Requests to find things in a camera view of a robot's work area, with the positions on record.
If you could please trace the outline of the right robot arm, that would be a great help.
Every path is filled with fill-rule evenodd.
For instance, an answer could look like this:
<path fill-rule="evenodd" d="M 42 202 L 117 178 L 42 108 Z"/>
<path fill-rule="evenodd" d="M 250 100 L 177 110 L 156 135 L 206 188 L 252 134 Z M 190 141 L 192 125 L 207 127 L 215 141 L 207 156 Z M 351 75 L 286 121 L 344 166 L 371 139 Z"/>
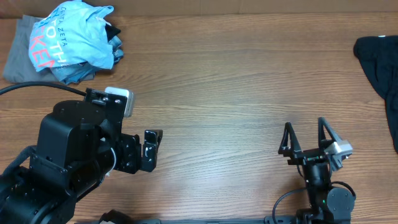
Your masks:
<path fill-rule="evenodd" d="M 323 117 L 318 118 L 318 147 L 302 150 L 290 122 L 285 123 L 278 153 L 295 166 L 305 187 L 283 194 L 273 206 L 273 223 L 350 223 L 356 193 L 342 181 L 333 181 L 334 172 L 353 153 L 351 143 L 339 136 Z M 295 215 L 277 216 L 276 208 L 289 195 L 306 191 L 309 208 L 298 209 Z"/>

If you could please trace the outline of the light blue printed t-shirt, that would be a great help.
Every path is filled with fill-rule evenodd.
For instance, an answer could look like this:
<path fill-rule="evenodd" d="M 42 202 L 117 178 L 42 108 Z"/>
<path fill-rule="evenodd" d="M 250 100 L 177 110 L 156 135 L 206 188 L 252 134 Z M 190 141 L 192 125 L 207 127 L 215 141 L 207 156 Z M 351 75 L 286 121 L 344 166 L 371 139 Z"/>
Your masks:
<path fill-rule="evenodd" d="M 113 6 L 65 1 L 36 22 L 29 39 L 29 58 L 36 71 L 87 62 L 102 69 L 114 64 L 105 17 Z"/>

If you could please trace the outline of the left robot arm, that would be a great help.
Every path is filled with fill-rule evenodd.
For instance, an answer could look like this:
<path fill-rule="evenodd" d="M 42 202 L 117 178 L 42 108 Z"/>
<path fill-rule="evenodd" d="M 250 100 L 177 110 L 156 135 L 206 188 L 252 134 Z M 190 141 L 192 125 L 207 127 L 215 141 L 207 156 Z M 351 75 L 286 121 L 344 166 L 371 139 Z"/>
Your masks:
<path fill-rule="evenodd" d="M 87 89 L 57 103 L 26 147 L 1 174 L 2 223 L 66 223 L 76 204 L 113 170 L 152 172 L 163 132 L 122 133 L 128 96 Z"/>

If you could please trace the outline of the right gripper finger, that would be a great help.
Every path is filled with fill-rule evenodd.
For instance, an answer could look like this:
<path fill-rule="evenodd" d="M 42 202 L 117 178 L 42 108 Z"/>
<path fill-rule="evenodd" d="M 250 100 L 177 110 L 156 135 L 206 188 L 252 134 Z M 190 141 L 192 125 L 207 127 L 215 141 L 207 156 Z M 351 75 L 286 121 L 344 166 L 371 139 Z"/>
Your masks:
<path fill-rule="evenodd" d="M 278 154 L 283 156 L 297 156 L 302 149 L 290 122 L 285 123 L 284 133 L 279 146 Z"/>
<path fill-rule="evenodd" d="M 318 147 L 326 149 L 334 142 L 341 141 L 342 138 L 333 130 L 324 117 L 318 118 Z"/>

